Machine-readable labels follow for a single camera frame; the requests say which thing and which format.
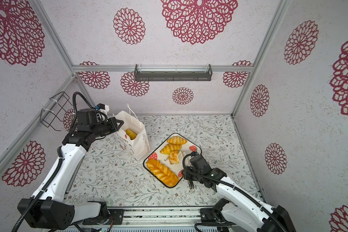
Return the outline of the striped fake bun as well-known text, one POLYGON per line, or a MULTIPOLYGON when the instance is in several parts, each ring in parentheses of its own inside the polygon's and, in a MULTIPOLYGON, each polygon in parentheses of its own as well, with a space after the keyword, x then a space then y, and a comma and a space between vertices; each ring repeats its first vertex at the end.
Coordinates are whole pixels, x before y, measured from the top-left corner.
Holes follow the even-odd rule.
POLYGON ((137 137, 137 134, 131 129, 127 129, 125 132, 131 140, 134 140, 137 137))

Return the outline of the white paper gift bag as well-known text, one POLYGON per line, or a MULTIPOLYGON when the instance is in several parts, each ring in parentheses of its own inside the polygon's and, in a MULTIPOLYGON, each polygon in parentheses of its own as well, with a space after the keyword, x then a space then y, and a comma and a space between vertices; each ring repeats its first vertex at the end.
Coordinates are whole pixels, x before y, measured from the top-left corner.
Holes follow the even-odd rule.
POLYGON ((116 116, 124 123, 115 133, 115 138, 120 147, 137 161, 144 160, 150 154, 150 144, 145 125, 127 104, 129 112, 120 111, 116 116))

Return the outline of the white slotted serving tongs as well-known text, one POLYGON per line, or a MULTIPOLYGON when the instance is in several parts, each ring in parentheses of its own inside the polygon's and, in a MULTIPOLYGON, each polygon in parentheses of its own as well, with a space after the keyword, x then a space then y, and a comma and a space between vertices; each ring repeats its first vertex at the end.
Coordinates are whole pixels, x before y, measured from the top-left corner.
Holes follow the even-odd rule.
POLYGON ((177 155, 177 160, 182 166, 186 165, 186 159, 184 157, 185 157, 185 154, 182 151, 179 151, 177 155))

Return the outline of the round fake bun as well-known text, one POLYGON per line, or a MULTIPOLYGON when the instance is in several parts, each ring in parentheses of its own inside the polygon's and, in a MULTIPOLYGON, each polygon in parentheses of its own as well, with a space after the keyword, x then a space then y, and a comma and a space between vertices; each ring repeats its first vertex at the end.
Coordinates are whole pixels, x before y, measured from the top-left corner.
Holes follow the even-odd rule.
POLYGON ((179 150, 173 150, 170 152, 170 155, 169 155, 169 162, 171 164, 178 164, 178 160, 177 160, 177 155, 179 153, 179 150))

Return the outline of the long braided fake bread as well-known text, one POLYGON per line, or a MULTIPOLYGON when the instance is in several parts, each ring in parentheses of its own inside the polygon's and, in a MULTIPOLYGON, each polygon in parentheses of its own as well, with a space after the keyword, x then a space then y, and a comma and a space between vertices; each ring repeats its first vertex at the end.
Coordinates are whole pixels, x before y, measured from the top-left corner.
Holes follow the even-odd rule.
POLYGON ((159 160, 150 159, 146 165, 150 172, 165 186, 174 187, 179 182, 177 175, 159 160))

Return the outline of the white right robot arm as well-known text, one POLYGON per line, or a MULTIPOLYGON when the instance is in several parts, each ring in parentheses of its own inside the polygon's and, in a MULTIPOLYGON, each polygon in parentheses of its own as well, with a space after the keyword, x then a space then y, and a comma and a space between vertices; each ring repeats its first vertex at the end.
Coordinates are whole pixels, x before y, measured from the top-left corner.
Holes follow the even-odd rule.
POLYGON ((197 152, 180 153, 183 178, 194 188, 197 181, 222 196, 212 209, 213 221, 202 226, 239 226, 247 232, 294 232, 295 226, 281 206, 273 207, 249 194, 218 168, 211 168, 197 152))

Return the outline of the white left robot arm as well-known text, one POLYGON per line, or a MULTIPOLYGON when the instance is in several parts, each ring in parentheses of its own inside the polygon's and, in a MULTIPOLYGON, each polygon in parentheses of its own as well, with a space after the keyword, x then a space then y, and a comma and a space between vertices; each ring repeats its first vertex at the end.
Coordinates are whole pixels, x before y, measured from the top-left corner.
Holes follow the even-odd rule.
POLYGON ((87 99, 80 92, 72 96, 75 115, 62 145, 57 148, 57 160, 32 197, 20 200, 17 208, 21 215, 14 224, 13 232, 18 231, 23 221, 32 228, 54 232, 69 226, 82 231, 79 223, 84 220, 104 224, 110 219, 105 202, 68 205, 63 201, 92 143, 119 131, 124 122, 115 117, 109 118, 108 105, 101 103, 95 106, 89 103, 88 108, 77 109, 77 96, 85 102, 87 99))

